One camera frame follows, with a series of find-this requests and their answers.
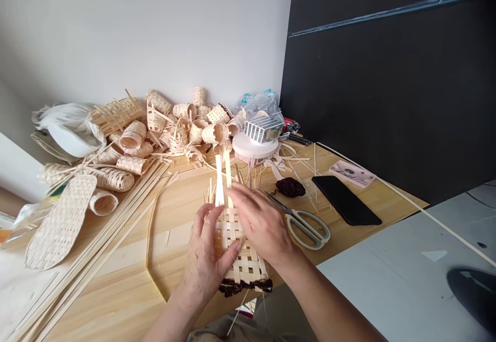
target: scissors handle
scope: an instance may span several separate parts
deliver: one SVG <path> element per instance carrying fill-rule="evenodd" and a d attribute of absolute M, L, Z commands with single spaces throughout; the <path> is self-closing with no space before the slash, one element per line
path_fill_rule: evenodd
<path fill-rule="evenodd" d="M 322 227 L 324 234 L 322 235 L 319 231 L 314 229 L 303 217 L 302 215 L 306 215 L 313 221 L 317 222 L 320 227 Z M 287 220 L 288 220 L 288 227 L 289 231 L 291 234 L 294 236 L 296 241 L 298 241 L 303 247 L 310 249 L 310 250 L 319 250 L 321 249 L 325 243 L 329 241 L 331 238 L 331 232 L 329 231 L 327 225 L 321 221 L 319 218 L 314 216 L 313 214 L 300 211 L 300 210 L 291 210 L 291 214 L 287 214 Z M 297 226 L 300 230 L 303 231 L 313 242 L 313 245 L 308 245 L 307 243 L 303 242 L 296 234 L 294 231 L 291 223 L 293 223 L 295 226 Z"/>

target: gray floor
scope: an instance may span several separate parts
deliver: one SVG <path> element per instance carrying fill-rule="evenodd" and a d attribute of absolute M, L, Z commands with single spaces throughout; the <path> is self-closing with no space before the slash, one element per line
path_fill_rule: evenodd
<path fill-rule="evenodd" d="M 496 188 L 483 185 L 471 193 L 496 207 Z M 496 211 L 462 194 L 429 212 L 496 260 Z M 448 270 L 461 266 L 496 275 L 491 264 L 419 213 L 318 268 L 389 341 L 489 341 L 447 284 Z"/>

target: wooden tabletop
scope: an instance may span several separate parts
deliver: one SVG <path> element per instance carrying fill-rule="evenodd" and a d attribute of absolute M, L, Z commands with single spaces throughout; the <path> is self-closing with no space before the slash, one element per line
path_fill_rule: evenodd
<path fill-rule="evenodd" d="M 308 163 L 314 164 L 314 146 L 303 147 L 292 144 L 299 157 L 311 158 Z M 327 150 L 317 147 L 317 169 L 326 175 L 329 167 L 339 157 Z M 233 175 L 236 175 L 234 159 Z M 240 172 L 247 176 L 248 167 L 239 162 Z M 307 188 L 315 192 L 311 182 L 314 172 L 301 161 L 292 161 L 292 165 Z M 253 176 L 259 175 L 263 167 L 253 169 Z M 195 168 L 183 158 L 177 158 L 174 166 L 168 172 L 179 172 L 180 177 L 169 186 L 159 197 L 152 227 L 152 276 L 157 286 L 167 299 L 181 279 L 185 264 L 185 254 L 188 246 L 189 232 L 192 219 L 198 208 L 204 203 L 204 195 L 210 183 L 215 183 L 216 173 L 207 167 Z M 284 177 L 295 177 L 290 170 L 282 172 Z M 133 224 L 139 213 L 149 205 L 152 198 L 165 182 L 159 181 L 151 193 L 128 221 L 124 229 L 108 247 L 111 248 L 120 240 Z M 271 169 L 261 173 L 260 188 L 267 192 L 275 190 L 275 177 Z M 379 218 L 380 226 L 349 226 L 331 207 L 326 198 L 318 194 L 316 209 L 307 196 L 287 198 L 277 194 L 277 198 L 287 206 L 310 212 L 323 220 L 331 231 L 331 240 L 319 251 L 303 251 L 314 264 L 319 264 L 336 254 L 350 248 L 367 237 L 416 212 L 416 209 L 380 181 L 374 181 L 368 188 L 361 189 L 351 183 L 345 184 L 353 191 Z M 407 194 L 417 204 L 424 207 L 427 204 Z M 46 341 L 137 341 L 144 335 L 155 318 L 163 309 L 164 301 L 159 291 L 145 270 L 145 253 L 148 222 L 150 211 L 134 227 L 115 252 L 106 258 L 101 270 L 89 282 L 81 295 L 68 308 L 59 322 L 47 335 Z M 66 271 L 77 255 L 86 247 L 106 223 L 106 217 L 96 217 L 88 214 L 83 229 L 69 257 L 52 270 L 36 272 L 23 268 L 23 253 L 29 242 L 30 235 L 21 237 L 2 246 L 0 250 L 0 266 L 8 269 L 9 275 L 0 282 L 2 287 L 0 297 L 9 308 L 0 314 L 2 323 L 6 323 L 8 331 L 19 323 L 19 318 L 26 312 L 30 302 L 34 302 L 38 291 L 43 291 L 48 282 L 59 272 Z M 275 286 L 282 283 L 277 273 L 270 269 L 270 277 Z M 231 298 L 224 298 L 218 293 L 208 304 L 200 316 L 197 325 L 206 324 L 238 307 L 245 292 Z M 246 300 L 259 296 L 260 293 L 250 291 Z"/>

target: scissors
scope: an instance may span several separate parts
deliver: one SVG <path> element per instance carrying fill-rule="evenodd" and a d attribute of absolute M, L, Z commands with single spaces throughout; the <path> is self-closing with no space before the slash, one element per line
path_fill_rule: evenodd
<path fill-rule="evenodd" d="M 286 219 L 288 220 L 287 222 L 288 222 L 289 231 L 296 239 L 296 241 L 298 241 L 302 246 L 310 250 L 319 250 L 324 246 L 325 243 L 329 241 L 329 239 L 331 238 L 331 232 L 329 231 L 327 225 L 319 218 L 308 212 L 290 209 L 287 206 L 281 204 L 275 197 L 272 197 L 269 194 L 267 194 L 267 196 L 269 196 L 270 199 L 273 202 L 275 202 L 276 205 L 279 206 L 284 211 L 284 213 L 286 213 Z M 322 227 L 324 234 L 322 235 L 319 231 L 317 231 L 310 224 L 308 224 L 308 222 L 302 217 L 302 215 L 306 215 L 313 221 L 317 222 L 320 225 L 320 227 Z M 307 243 L 303 242 L 296 235 L 296 232 L 294 231 L 291 223 L 293 223 L 300 230 L 302 230 L 314 242 L 314 244 L 308 245 Z"/>

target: smartphone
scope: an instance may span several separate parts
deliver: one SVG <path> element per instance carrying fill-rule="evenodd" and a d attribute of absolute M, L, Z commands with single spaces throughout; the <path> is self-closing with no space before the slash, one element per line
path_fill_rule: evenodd
<path fill-rule="evenodd" d="M 334 209 L 350 226 L 377 226 L 382 224 L 374 214 L 339 178 L 313 177 L 312 182 L 324 194 Z"/>

